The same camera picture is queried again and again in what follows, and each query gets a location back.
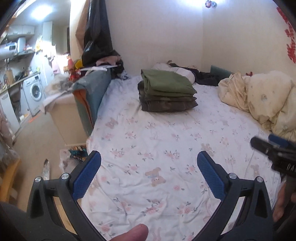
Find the right hand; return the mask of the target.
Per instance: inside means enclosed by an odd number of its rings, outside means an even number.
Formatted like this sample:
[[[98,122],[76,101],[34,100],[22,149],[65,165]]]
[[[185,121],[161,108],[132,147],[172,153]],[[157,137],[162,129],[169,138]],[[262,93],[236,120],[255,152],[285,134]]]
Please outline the right hand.
[[[275,204],[274,210],[273,210],[273,221],[274,222],[279,221],[285,211],[285,207],[284,207],[285,188],[286,188],[286,183],[282,185],[282,187],[278,193],[278,196],[277,196],[277,201],[276,201],[276,204]]]

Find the left hand thumb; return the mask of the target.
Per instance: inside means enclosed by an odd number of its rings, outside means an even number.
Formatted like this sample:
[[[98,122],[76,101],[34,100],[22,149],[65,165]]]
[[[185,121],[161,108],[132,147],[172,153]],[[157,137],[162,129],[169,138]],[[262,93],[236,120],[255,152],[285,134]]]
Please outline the left hand thumb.
[[[138,224],[128,232],[112,238],[111,241],[146,241],[148,234],[148,227],[144,224]]]

